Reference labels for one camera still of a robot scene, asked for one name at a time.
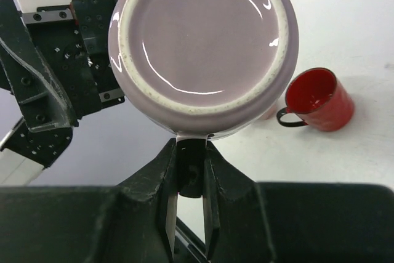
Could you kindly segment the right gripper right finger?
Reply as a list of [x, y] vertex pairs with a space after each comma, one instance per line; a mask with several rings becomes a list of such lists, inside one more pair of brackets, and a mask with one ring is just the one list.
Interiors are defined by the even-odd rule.
[[393, 191], [381, 185], [254, 182], [207, 146], [211, 262], [392, 262]]

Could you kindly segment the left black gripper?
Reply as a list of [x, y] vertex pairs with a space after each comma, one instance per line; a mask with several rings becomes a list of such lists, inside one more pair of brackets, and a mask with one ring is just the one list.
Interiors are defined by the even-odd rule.
[[1, 0], [1, 65], [31, 132], [74, 127], [125, 101], [108, 56], [117, 1], [72, 0], [21, 19], [13, 0]]

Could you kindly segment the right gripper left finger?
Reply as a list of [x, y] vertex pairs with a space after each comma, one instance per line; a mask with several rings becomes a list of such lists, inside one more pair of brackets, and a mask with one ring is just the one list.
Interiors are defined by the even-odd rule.
[[3, 187], [2, 262], [172, 262], [175, 140], [114, 187]]

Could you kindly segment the pink ceramic mug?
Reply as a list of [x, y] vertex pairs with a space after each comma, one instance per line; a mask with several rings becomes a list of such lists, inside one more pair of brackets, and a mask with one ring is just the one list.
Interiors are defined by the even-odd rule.
[[284, 100], [277, 100], [261, 117], [261, 120], [268, 120], [274, 118], [277, 112], [286, 106]]

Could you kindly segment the red enamel mug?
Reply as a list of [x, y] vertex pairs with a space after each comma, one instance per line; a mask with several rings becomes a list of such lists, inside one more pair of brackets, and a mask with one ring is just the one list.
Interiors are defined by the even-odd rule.
[[355, 112], [353, 99], [327, 68], [312, 68], [296, 76], [285, 92], [285, 102], [276, 114], [284, 127], [333, 132], [347, 125]]

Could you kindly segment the lilac ceramic mug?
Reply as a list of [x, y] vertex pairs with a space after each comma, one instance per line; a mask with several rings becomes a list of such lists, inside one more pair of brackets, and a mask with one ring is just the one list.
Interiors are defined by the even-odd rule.
[[298, 53], [290, 0], [118, 0], [108, 32], [124, 95], [185, 139], [225, 137], [263, 115]]

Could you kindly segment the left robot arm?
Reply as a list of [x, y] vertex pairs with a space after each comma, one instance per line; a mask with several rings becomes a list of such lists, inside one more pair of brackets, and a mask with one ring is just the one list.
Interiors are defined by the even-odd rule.
[[29, 184], [87, 115], [121, 104], [108, 56], [118, 0], [1, 0], [1, 88], [21, 118], [1, 140], [1, 185]]

